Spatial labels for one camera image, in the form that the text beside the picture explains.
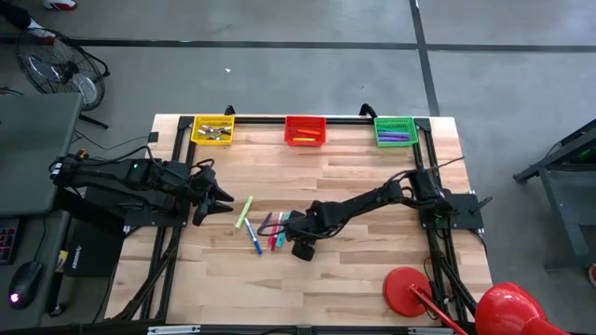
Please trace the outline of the person's leg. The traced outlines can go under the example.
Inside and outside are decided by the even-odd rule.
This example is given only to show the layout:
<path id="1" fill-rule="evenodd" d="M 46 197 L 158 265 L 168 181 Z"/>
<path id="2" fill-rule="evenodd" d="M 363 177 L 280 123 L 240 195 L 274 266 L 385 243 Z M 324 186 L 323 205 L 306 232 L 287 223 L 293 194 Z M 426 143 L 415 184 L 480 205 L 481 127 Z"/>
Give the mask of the person's leg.
<path id="1" fill-rule="evenodd" d="M 42 45 L 52 45 L 54 43 L 55 34 L 38 24 L 29 12 L 22 7 L 15 6 L 6 0 L 0 0 L 0 17 L 4 18 L 17 30 L 35 36 L 36 40 Z"/>

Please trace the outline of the black left side frame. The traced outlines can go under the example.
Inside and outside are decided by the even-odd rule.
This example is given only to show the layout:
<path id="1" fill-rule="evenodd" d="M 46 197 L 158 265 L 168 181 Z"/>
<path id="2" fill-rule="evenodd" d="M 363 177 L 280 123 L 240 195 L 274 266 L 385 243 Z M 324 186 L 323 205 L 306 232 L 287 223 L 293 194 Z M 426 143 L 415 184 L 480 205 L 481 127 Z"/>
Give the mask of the black left side frame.
<path id="1" fill-rule="evenodd" d="M 191 167 L 193 122 L 190 115 L 156 115 L 152 132 L 157 138 L 149 140 L 153 155 Z M 185 207 L 177 226 L 151 223 L 125 239 L 106 304 L 107 321 L 167 320 L 181 237 L 191 223 L 190 208 Z"/>

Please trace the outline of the black frame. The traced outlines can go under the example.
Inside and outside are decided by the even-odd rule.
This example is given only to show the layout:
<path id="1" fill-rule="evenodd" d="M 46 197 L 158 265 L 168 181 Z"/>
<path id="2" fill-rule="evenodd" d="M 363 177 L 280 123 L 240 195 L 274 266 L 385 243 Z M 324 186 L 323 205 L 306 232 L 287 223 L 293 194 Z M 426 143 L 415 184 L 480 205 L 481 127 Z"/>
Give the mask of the black frame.
<path id="1" fill-rule="evenodd" d="M 152 132 L 157 138 L 149 140 L 153 155 L 191 167 L 193 122 L 190 115 L 156 115 Z M 190 208 L 185 207 L 177 226 L 151 223 L 125 239 L 106 304 L 107 321 L 167 320 L 181 237 L 191 223 Z"/>
<path id="2" fill-rule="evenodd" d="M 413 145 L 414 163 L 417 169 L 433 168 L 437 185 L 442 187 L 440 167 L 435 150 L 432 127 L 416 126 L 419 142 Z M 427 234 L 429 259 L 432 266 L 430 286 L 432 301 L 447 315 L 455 311 L 460 323 L 467 323 L 473 315 L 468 307 L 476 302 L 459 276 L 457 258 L 455 256 L 452 230 L 424 229 Z"/>

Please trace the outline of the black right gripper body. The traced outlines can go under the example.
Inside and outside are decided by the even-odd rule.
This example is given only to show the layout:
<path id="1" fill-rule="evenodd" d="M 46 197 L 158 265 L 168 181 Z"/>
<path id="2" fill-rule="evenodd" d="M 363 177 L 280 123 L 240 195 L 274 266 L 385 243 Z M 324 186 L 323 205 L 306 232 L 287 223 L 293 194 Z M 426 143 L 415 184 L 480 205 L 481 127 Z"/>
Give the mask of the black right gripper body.
<path id="1" fill-rule="evenodd" d="M 322 239 L 326 236 L 324 216 L 317 210 L 308 210 L 306 213 L 293 210 L 284 221 L 284 228 L 287 241 Z"/>

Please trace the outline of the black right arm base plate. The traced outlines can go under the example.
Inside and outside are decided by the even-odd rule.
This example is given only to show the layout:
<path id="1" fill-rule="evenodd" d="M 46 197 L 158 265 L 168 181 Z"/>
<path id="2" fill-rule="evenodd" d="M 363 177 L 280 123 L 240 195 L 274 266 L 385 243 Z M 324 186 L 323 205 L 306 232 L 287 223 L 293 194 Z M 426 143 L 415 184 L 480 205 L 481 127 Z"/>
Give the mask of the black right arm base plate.
<path id="1" fill-rule="evenodd" d="M 483 230 L 481 209 L 493 200 L 488 196 L 480 200 L 475 194 L 453 194 L 444 189 L 444 199 L 430 207 L 418 210 L 424 229 Z"/>

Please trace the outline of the thin blue marker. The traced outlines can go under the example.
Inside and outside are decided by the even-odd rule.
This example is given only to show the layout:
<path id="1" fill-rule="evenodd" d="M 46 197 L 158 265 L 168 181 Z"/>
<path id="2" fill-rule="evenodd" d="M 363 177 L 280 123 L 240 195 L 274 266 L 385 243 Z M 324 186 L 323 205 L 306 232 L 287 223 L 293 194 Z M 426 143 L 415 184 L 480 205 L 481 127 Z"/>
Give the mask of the thin blue marker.
<path id="1" fill-rule="evenodd" d="M 249 231 L 249 234 L 250 234 L 250 237 L 251 237 L 251 242 L 254 245 L 257 254 L 262 255 L 263 254 L 263 251 L 262 251 L 262 249 L 260 247 L 260 243 L 258 241 L 257 234 L 252 229 L 251 223 L 248 220 L 248 218 L 244 218 L 244 223 L 245 223 L 245 225 L 246 225 L 246 227 L 247 227 L 247 229 Z"/>

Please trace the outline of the green plastic basket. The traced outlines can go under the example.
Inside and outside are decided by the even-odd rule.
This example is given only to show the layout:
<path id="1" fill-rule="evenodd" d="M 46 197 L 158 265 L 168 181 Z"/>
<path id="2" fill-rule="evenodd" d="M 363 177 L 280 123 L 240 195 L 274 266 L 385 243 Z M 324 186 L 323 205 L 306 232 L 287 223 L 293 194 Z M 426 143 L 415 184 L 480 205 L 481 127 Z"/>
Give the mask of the green plastic basket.
<path id="1" fill-rule="evenodd" d="M 378 147 L 408 147 L 418 143 L 417 128 L 412 117 L 387 117 L 383 121 L 374 121 L 374 133 Z M 410 141 L 406 142 L 379 142 L 378 131 L 399 131 L 409 132 Z"/>

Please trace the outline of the grey desk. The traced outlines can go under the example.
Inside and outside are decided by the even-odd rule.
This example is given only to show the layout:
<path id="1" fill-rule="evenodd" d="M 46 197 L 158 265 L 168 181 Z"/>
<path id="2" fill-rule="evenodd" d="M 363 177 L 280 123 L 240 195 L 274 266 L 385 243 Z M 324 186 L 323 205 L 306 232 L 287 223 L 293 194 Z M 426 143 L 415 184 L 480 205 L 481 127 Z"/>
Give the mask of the grey desk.
<path id="1" fill-rule="evenodd" d="M 68 153 L 81 106 L 78 93 L 0 96 L 0 217 L 50 210 L 48 167 Z"/>

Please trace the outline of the black right side frame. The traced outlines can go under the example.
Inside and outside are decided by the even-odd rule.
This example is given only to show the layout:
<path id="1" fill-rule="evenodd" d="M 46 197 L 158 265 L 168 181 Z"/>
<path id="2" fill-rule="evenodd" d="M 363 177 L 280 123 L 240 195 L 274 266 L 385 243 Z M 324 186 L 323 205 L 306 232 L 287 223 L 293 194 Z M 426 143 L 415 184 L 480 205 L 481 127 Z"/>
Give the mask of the black right side frame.
<path id="1" fill-rule="evenodd" d="M 416 126 L 419 142 L 413 145 L 414 163 L 417 169 L 433 168 L 437 185 L 442 187 L 440 167 L 435 150 L 432 127 Z M 476 302 L 459 276 L 457 258 L 455 256 L 452 230 L 424 229 L 427 234 L 429 259 L 432 266 L 430 286 L 432 301 L 447 315 L 455 311 L 460 323 L 467 323 L 473 315 L 468 307 Z"/>

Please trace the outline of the black cart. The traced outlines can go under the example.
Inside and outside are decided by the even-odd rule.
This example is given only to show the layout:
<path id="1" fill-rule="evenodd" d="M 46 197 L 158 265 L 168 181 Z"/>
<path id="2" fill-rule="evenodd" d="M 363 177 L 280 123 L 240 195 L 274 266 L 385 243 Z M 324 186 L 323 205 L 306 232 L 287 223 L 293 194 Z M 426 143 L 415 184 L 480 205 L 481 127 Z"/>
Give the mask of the black cart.
<path id="1" fill-rule="evenodd" d="M 547 154 L 513 175 L 518 184 L 538 177 L 562 227 L 566 255 L 549 261 L 555 272 L 596 263 L 596 119 L 555 142 Z"/>

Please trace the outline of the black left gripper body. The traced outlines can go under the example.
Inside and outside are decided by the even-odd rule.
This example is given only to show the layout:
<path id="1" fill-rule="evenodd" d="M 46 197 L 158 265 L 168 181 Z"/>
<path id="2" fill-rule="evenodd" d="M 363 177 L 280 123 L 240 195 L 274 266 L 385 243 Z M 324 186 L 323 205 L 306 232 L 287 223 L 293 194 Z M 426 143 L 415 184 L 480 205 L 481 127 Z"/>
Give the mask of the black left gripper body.
<path id="1" fill-rule="evenodd" d="M 190 186 L 193 191 L 191 203 L 194 209 L 199 202 L 206 202 L 208 204 L 217 202 L 211 196 L 211 186 L 213 183 L 215 183 L 215 172 L 210 167 L 202 168 L 193 176 Z"/>

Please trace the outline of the teal highlighter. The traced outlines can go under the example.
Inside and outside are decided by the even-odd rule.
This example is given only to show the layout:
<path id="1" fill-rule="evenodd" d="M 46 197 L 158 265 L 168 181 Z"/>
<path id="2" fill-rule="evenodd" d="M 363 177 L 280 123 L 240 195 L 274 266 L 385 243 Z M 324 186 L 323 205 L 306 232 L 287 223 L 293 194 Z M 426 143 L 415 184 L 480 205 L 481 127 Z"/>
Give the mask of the teal highlighter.
<path id="1" fill-rule="evenodd" d="M 289 212 L 284 212 L 279 219 L 279 223 L 283 223 L 285 220 L 287 220 L 290 217 L 290 213 Z M 285 241 L 285 232 L 283 230 L 280 230 L 280 233 L 278 234 L 277 240 L 276 240 L 276 248 L 281 248 L 284 244 Z"/>

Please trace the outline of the yellow plastic basket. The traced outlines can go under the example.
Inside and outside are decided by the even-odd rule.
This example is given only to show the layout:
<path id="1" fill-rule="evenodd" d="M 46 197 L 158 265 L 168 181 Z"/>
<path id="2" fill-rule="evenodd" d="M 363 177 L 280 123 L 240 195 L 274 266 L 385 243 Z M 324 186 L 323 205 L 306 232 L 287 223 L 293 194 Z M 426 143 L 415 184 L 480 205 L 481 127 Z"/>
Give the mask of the yellow plastic basket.
<path id="1" fill-rule="evenodd" d="M 232 127 L 230 133 L 223 133 L 223 138 L 220 141 L 208 139 L 200 129 L 201 125 L 209 127 Z M 234 135 L 235 117 L 232 115 L 196 115 L 191 133 L 191 141 L 197 145 L 207 146 L 227 146 L 232 144 Z"/>

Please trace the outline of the black keyboard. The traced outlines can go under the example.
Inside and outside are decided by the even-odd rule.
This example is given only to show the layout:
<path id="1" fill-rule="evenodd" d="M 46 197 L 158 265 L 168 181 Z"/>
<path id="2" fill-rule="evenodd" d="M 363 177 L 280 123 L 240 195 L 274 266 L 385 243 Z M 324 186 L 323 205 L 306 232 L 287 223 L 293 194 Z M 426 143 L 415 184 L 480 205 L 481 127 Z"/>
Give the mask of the black keyboard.
<path id="1" fill-rule="evenodd" d="M 19 245 L 20 219 L 0 219 L 0 265 L 14 262 Z"/>

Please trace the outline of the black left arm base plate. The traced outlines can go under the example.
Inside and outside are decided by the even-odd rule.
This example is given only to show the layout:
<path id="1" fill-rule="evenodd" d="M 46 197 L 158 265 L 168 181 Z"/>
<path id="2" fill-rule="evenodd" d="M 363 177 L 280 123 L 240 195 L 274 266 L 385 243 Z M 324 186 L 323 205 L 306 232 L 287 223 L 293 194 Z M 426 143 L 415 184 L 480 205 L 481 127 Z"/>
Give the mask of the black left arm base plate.
<path id="1" fill-rule="evenodd" d="M 172 209 L 150 208 L 139 199 L 88 187 L 85 199 L 124 220 L 127 226 L 185 227 L 188 223 L 188 203 L 178 203 Z"/>

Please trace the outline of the black mini computer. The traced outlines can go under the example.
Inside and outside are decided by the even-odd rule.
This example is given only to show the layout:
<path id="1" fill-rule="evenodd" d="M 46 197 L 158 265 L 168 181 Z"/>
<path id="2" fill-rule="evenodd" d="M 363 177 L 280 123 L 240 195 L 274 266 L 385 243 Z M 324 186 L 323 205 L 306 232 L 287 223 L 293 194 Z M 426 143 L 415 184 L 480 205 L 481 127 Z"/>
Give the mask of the black mini computer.
<path id="1" fill-rule="evenodd" d="M 74 220 L 67 242 L 64 274 L 70 277 L 111 277 L 124 239 L 122 230 L 108 232 L 91 223 Z"/>

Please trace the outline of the pale green highlighter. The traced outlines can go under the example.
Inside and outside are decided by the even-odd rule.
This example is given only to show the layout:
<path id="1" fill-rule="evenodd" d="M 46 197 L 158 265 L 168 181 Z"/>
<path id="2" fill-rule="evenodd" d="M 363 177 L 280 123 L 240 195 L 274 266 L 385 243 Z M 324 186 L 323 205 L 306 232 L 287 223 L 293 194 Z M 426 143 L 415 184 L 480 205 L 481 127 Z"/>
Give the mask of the pale green highlighter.
<path id="1" fill-rule="evenodd" d="M 253 196 L 250 195 L 247 198 L 246 203 L 243 206 L 243 208 L 241 209 L 240 214 L 239 214 L 239 216 L 237 218 L 237 222 L 235 224 L 235 228 L 236 229 L 240 229 L 241 228 L 241 226 L 242 226 L 244 220 L 246 219 L 246 216 L 247 216 L 247 214 L 248 214 L 248 212 L 249 212 L 249 210 L 251 208 L 252 201 L 253 201 Z"/>

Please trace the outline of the red plastic basket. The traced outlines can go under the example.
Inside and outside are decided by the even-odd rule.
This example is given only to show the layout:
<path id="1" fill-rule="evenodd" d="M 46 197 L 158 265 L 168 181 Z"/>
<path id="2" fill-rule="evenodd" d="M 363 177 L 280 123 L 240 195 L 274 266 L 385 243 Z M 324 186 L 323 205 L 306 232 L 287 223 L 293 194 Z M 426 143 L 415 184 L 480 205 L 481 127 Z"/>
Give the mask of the red plastic basket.
<path id="1" fill-rule="evenodd" d="M 287 116 L 285 119 L 284 141 L 290 146 L 320 147 L 326 142 L 326 120 L 320 116 Z M 320 132 L 320 136 L 298 133 L 298 129 Z M 315 138 L 317 141 L 294 142 L 292 138 Z"/>

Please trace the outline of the black computer mouse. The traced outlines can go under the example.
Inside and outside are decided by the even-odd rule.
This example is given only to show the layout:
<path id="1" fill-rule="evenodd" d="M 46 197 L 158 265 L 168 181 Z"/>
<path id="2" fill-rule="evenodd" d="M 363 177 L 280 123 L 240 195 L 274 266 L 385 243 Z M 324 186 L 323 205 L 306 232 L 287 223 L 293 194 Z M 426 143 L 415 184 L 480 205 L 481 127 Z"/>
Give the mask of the black computer mouse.
<path id="1" fill-rule="evenodd" d="M 35 299 L 44 265 L 39 261 L 22 264 L 13 275 L 7 293 L 8 305 L 24 309 Z"/>

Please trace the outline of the red desk lamp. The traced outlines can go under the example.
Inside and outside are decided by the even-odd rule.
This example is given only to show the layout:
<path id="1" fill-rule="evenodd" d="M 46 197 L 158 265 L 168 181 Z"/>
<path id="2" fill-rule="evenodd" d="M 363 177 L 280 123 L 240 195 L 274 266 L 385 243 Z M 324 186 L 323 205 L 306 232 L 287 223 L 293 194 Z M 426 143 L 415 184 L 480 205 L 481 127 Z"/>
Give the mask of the red desk lamp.
<path id="1" fill-rule="evenodd" d="M 427 277 L 414 268 L 400 267 L 389 272 L 383 297 L 389 309 L 399 315 L 416 317 L 430 310 L 456 335 L 469 335 L 432 301 Z M 537 300 L 513 283 L 491 287 L 468 310 L 473 314 L 478 335 L 571 335 L 551 324 Z"/>

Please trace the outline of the black floor fan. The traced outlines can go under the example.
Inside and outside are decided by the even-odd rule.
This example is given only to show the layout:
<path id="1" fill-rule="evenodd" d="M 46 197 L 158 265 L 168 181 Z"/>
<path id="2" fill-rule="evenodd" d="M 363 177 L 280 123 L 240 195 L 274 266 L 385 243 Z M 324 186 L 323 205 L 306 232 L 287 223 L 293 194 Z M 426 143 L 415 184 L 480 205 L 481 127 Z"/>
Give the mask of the black floor fan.
<path id="1" fill-rule="evenodd" d="M 82 97 L 79 118 L 103 129 L 109 127 L 86 115 L 104 99 L 109 68 L 74 39 L 46 28 L 29 28 L 16 38 L 16 60 L 38 92 L 78 93 Z"/>

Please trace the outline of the magenta capped marker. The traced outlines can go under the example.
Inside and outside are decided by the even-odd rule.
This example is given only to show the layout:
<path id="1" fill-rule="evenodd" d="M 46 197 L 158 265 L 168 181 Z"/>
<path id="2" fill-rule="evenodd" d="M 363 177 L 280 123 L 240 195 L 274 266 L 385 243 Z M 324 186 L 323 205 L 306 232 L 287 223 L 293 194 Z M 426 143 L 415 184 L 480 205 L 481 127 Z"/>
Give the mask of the magenta capped marker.
<path id="1" fill-rule="evenodd" d="M 283 219 L 283 212 L 280 212 L 278 214 L 278 219 L 272 229 L 272 235 L 268 239 L 269 248 L 271 251 L 274 251 L 276 248 L 277 240 L 278 240 L 278 228 L 280 227 L 282 219 Z"/>

